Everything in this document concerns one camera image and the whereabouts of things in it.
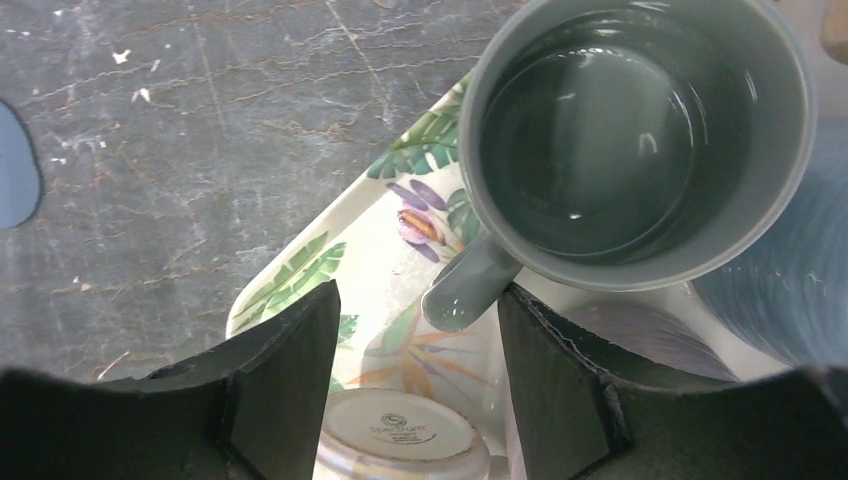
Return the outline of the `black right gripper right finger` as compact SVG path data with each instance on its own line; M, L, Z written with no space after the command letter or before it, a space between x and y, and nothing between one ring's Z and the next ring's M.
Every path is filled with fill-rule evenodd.
M843 479L847 372L723 382L629 352L524 288L497 302L531 479Z

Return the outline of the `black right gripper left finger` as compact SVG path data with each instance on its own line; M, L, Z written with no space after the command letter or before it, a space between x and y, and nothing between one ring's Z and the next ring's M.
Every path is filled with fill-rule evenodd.
M308 479L340 323L334 281L146 377L1 371L5 479Z

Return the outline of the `grey green ceramic mug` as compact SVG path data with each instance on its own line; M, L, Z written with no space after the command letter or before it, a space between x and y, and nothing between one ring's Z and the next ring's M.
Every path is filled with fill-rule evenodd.
M474 323L524 269L596 292L664 288L728 263L807 168L816 100L769 1L534 1L475 66L459 168L481 233L423 316Z

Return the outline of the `white mug orange inside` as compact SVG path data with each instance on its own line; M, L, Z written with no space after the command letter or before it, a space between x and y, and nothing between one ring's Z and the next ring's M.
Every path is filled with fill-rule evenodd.
M487 479L491 455L463 415L377 388L327 397L314 479Z

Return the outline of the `floral leaf print tray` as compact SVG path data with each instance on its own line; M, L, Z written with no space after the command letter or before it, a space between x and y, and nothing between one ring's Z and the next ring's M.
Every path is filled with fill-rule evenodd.
M318 284L341 297L330 389L394 389L463 415L491 453L490 477L525 477L497 311L446 332L430 326L420 301L433 278L478 233L456 162L457 82L391 144L238 295L226 333L235 336L293 304ZM625 302L667 313L738 376L763 378L784 364L736 337L689 284L604 294L523 271L518 283L558 314L589 303Z

